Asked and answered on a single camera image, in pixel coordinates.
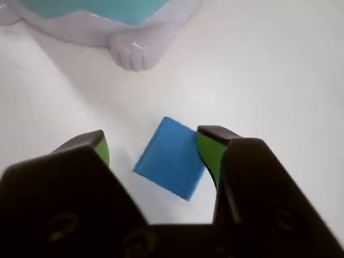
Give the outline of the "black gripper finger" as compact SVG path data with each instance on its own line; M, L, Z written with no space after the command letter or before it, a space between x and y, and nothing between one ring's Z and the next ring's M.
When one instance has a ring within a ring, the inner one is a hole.
M343 257L331 230L263 140L201 125L197 147L217 187L213 221L230 223L239 254Z
M1 257L149 257L156 238L109 160L96 130L8 167Z

